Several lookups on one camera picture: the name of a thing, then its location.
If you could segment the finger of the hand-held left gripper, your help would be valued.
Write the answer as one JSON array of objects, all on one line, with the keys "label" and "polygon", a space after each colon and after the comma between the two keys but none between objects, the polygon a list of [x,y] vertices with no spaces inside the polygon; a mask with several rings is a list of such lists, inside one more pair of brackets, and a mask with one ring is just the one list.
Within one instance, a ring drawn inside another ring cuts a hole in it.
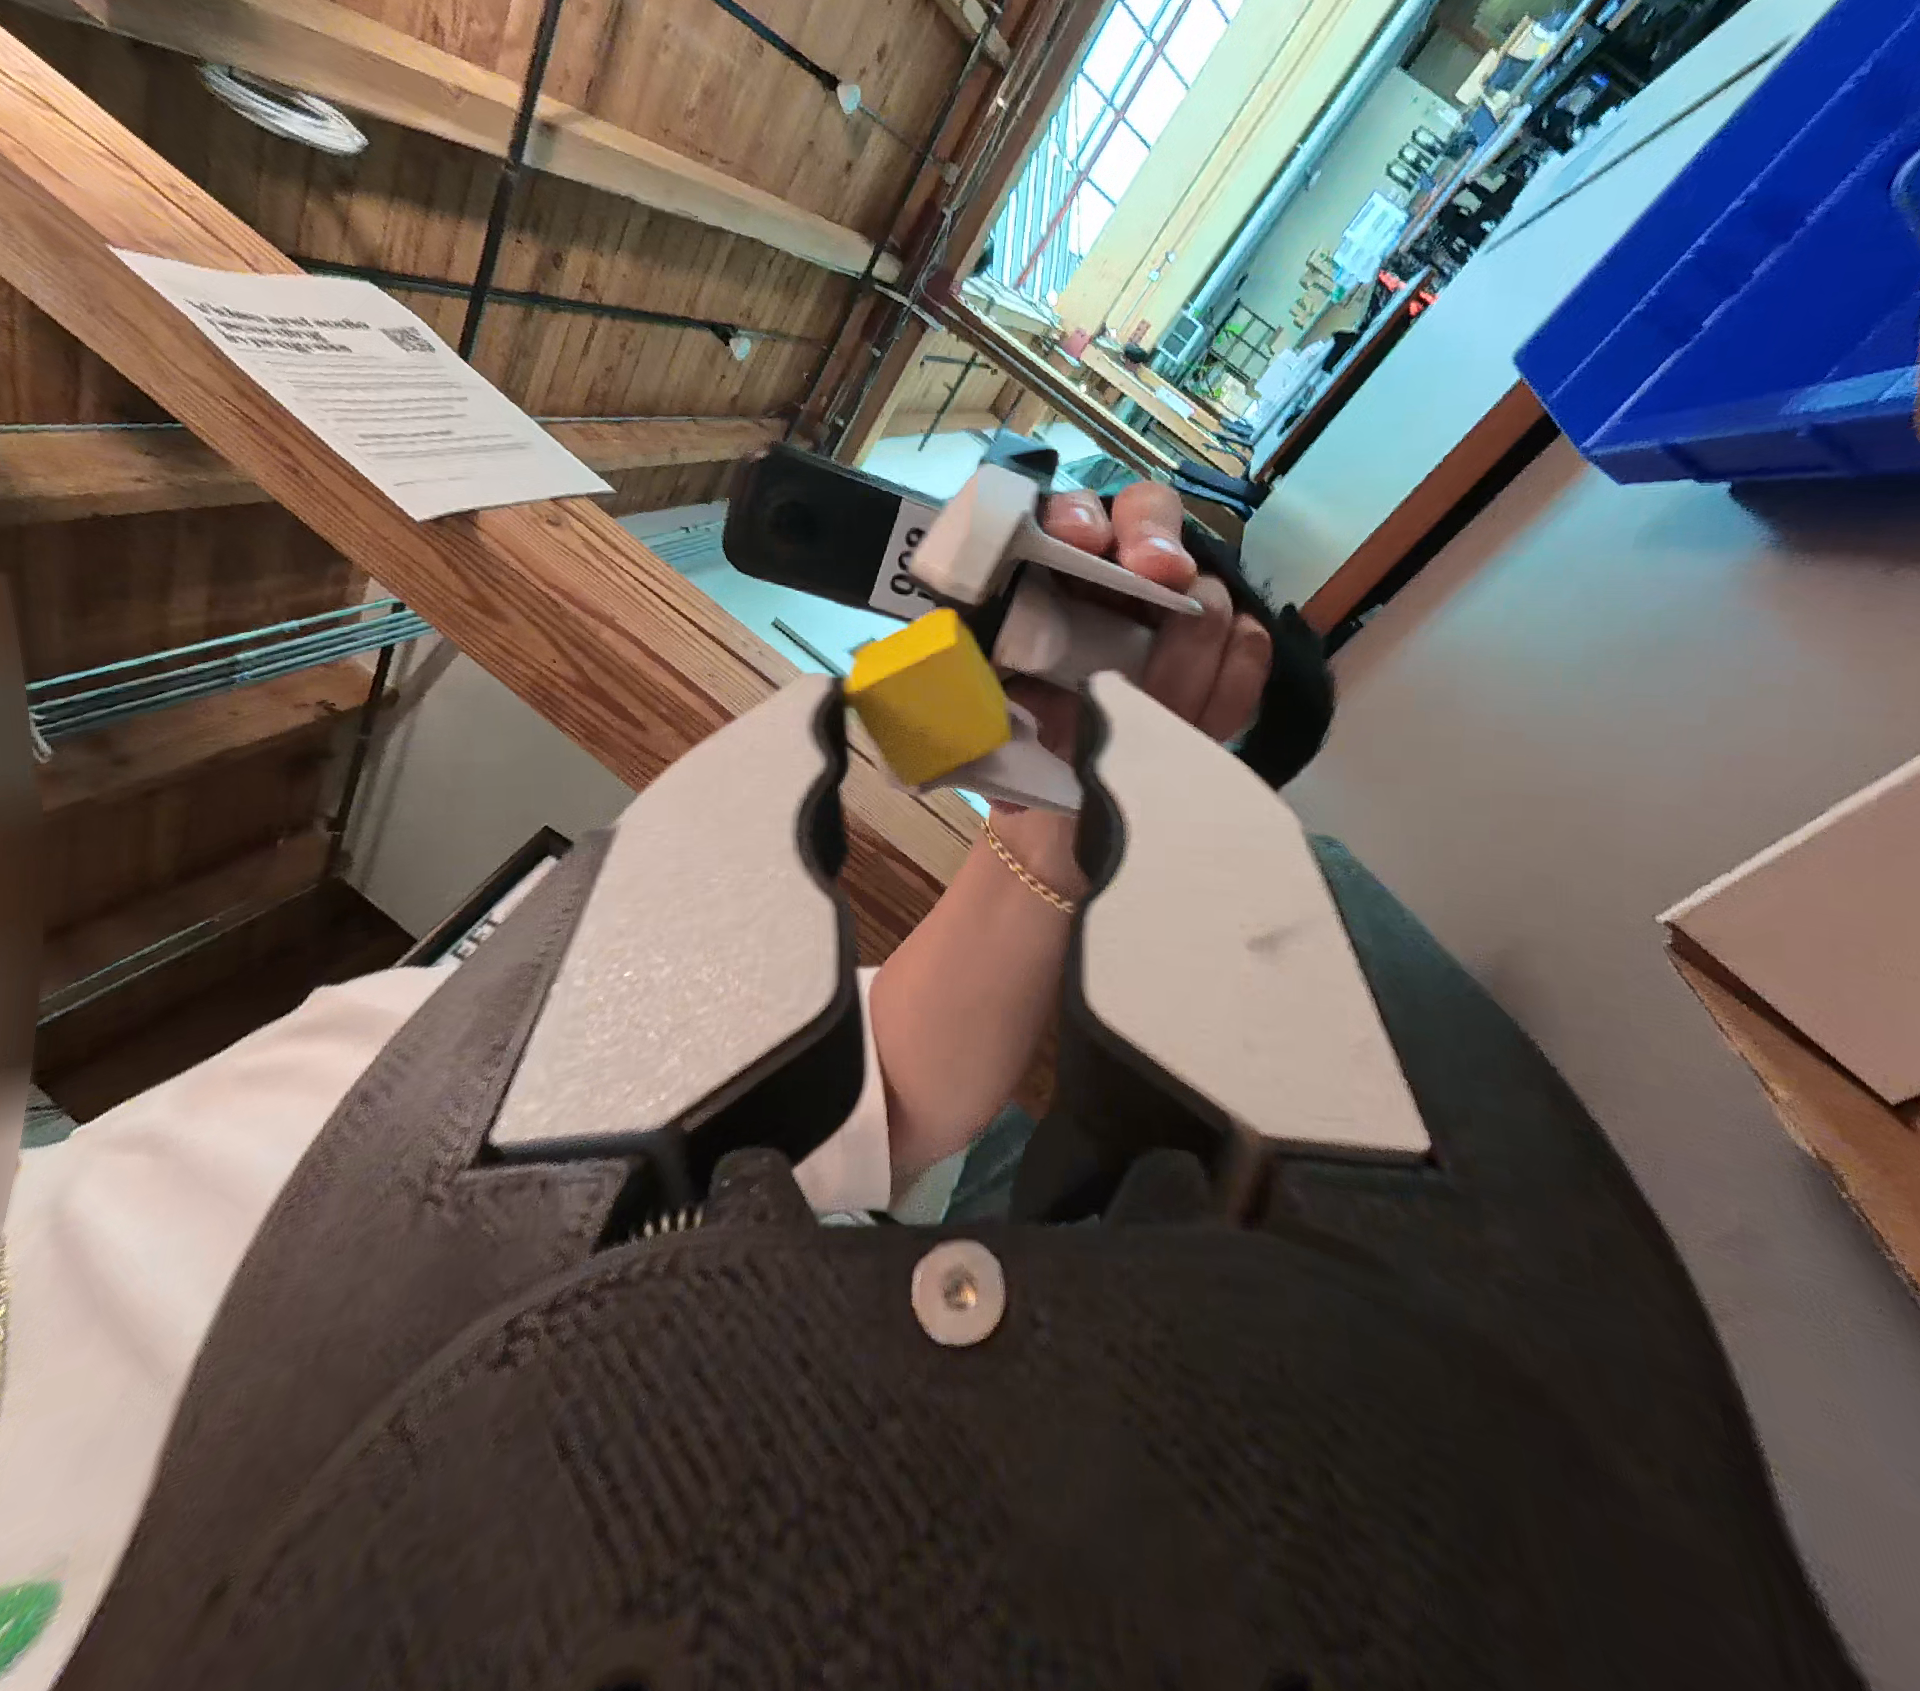
[{"label": "finger of the hand-held left gripper", "polygon": [[1009,737],[965,761],[936,771],[907,791],[965,791],[994,805],[1076,815],[1083,787],[1065,759],[1047,749],[1037,719],[1019,703],[1008,705]]},{"label": "finger of the hand-held left gripper", "polygon": [[988,603],[1033,525],[1042,485],[1014,467],[980,467],[907,551],[907,575],[936,601]]}]

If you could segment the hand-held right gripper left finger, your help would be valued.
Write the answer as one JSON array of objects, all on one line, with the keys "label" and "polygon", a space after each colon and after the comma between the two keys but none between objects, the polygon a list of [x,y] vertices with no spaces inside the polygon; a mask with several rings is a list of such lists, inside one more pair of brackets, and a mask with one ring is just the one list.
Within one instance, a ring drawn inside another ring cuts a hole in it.
[{"label": "hand-held right gripper left finger", "polygon": [[807,1159],[865,1085],[835,679],[799,675],[622,811],[492,1119],[509,1159]]}]

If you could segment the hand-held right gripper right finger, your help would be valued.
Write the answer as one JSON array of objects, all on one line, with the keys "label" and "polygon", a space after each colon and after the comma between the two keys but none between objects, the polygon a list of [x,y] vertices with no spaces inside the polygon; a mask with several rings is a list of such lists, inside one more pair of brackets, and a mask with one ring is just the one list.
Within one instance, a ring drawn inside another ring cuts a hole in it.
[{"label": "hand-held right gripper right finger", "polygon": [[1067,1123],[1118,1175],[1191,1153],[1218,1198],[1278,1161],[1422,1169],[1431,1133],[1279,793],[1120,673],[1082,689]]}]

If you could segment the yellow cube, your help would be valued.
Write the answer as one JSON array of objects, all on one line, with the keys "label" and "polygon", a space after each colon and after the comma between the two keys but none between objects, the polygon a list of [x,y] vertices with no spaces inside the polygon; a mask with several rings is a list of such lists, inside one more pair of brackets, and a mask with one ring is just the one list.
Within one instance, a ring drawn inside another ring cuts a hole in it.
[{"label": "yellow cube", "polygon": [[996,671],[949,605],[858,647],[842,693],[883,765],[912,791],[936,787],[1014,737]]}]

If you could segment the white cardboard box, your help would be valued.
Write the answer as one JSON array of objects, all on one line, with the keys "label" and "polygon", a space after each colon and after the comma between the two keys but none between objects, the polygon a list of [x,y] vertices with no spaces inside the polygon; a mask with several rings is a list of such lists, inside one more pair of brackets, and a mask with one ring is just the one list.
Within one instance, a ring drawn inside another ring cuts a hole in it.
[{"label": "white cardboard box", "polygon": [[1917,1288],[1917,761],[1661,911],[1667,959]]}]

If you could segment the person's left forearm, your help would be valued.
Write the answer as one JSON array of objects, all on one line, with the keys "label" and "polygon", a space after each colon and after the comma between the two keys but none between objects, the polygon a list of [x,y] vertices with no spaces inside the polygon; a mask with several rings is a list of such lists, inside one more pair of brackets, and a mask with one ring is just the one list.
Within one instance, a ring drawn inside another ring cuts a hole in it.
[{"label": "person's left forearm", "polygon": [[1057,1013],[1077,903],[1021,871],[1002,877],[988,833],[912,933],[859,975],[859,1097],[793,1171],[825,1220],[936,1216]]}]

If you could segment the person's left hand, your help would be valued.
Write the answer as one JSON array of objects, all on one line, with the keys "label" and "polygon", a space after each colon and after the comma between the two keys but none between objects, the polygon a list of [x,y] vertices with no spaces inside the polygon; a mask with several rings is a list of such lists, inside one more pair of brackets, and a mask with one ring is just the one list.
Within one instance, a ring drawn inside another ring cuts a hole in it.
[{"label": "person's left hand", "polygon": [[[1139,579],[1193,599],[1187,615],[1155,611],[1136,683],[1215,743],[1244,733],[1271,671],[1268,631],[1233,609],[1228,585],[1198,569],[1181,539],[1183,507],[1176,491],[1136,481],[1111,505],[1087,491],[1050,495],[1037,525],[1061,545],[1107,557]],[[1076,819],[989,799],[986,847],[998,873],[1021,871],[1055,897],[1076,903],[1087,881],[1076,863]]]}]

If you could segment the black framed sign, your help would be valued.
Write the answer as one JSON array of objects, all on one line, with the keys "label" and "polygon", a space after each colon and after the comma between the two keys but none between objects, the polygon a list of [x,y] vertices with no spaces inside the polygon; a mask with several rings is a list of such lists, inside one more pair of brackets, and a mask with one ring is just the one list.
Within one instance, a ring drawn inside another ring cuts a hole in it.
[{"label": "black framed sign", "polygon": [[446,967],[465,961],[492,935],[515,905],[562,863],[574,839],[542,827],[497,863],[477,887],[399,957],[399,967]]}]

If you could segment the thick wooden beam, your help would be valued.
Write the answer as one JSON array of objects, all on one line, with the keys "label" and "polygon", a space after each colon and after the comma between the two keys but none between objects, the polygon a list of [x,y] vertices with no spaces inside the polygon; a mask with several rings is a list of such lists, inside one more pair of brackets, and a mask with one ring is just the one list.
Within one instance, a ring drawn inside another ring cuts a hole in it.
[{"label": "thick wooden beam", "polygon": [[12,31],[2,41],[3,307],[82,349],[182,431],[6,437],[86,471],[74,499],[3,513],[35,673],[53,651],[182,643],[367,575],[626,787],[756,707],[796,667],[591,499],[412,521],[327,451],[119,251],[288,277],[265,237]]}]

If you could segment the white paper notice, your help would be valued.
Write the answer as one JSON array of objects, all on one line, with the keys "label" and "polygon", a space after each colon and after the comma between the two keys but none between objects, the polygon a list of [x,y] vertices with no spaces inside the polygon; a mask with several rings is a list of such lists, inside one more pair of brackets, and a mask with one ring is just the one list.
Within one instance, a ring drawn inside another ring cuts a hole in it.
[{"label": "white paper notice", "polygon": [[414,521],[611,493],[370,281],[115,255]]}]

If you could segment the grey metal pipe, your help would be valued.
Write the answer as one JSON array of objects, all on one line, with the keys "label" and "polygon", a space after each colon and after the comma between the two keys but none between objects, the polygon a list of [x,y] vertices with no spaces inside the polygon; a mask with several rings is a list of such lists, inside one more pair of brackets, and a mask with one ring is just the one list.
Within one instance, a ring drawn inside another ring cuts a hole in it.
[{"label": "grey metal pipe", "polygon": [[1242,219],[1235,235],[1211,265],[1199,291],[1191,297],[1191,303],[1199,307],[1199,311],[1211,311],[1213,301],[1235,285],[1245,263],[1249,263],[1258,251],[1260,241],[1279,219],[1282,211],[1303,193],[1328,149],[1355,117],[1382,73],[1392,69],[1404,55],[1404,47],[1411,41],[1415,27],[1429,17],[1436,3],[1438,0],[1402,0],[1373,33],[1372,41],[1360,51],[1354,67],[1326,99],[1278,173],[1260,193],[1256,207]]}]

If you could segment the large paned window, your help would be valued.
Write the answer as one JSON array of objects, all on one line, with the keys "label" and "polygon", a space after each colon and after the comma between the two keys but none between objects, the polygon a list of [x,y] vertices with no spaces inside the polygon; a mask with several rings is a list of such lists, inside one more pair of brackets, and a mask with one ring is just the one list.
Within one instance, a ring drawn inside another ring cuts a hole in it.
[{"label": "large paned window", "polygon": [[980,267],[1055,305],[1248,0],[1116,0],[1032,145]]}]

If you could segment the person's white shirt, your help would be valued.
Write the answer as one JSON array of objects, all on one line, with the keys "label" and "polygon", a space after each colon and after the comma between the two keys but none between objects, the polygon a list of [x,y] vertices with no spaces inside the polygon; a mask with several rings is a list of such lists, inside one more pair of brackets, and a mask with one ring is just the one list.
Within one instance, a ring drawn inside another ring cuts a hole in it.
[{"label": "person's white shirt", "polygon": [[643,1218],[611,1157],[467,1151],[547,969],[321,987],[18,1157],[3,1222],[3,1686],[53,1686],[97,1606],[162,1684],[348,1444],[481,1318]]}]

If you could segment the blue plastic bin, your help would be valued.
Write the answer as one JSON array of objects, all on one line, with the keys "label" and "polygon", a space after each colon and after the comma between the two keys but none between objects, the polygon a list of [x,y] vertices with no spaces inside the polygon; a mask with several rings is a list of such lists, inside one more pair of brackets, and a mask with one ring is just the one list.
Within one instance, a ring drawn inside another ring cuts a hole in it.
[{"label": "blue plastic bin", "polygon": [[1917,0],[1836,0],[1517,347],[1620,483],[1914,477]]}]

